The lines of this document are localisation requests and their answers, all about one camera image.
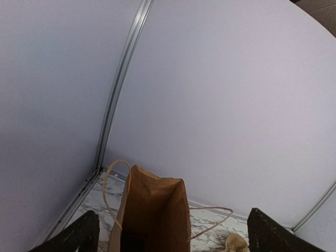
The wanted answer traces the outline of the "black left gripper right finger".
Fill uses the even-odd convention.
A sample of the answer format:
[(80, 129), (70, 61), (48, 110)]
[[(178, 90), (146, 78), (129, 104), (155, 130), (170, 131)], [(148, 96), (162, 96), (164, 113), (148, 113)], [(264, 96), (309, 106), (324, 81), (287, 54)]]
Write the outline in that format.
[(247, 220), (251, 252), (324, 252), (295, 236), (258, 208), (252, 208)]

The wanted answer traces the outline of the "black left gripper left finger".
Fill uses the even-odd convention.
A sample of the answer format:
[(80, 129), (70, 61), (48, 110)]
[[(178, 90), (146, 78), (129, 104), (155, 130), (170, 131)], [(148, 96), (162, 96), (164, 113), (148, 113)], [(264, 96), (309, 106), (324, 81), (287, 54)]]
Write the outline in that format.
[(98, 251), (99, 217), (87, 211), (52, 239), (29, 252)]

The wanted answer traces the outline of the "brown paper bag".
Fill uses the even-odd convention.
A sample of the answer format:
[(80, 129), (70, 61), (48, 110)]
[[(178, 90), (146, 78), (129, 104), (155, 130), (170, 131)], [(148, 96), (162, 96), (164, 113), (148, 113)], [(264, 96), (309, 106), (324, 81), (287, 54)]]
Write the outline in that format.
[(190, 251), (190, 211), (183, 179), (158, 177), (139, 167), (129, 174), (108, 251)]

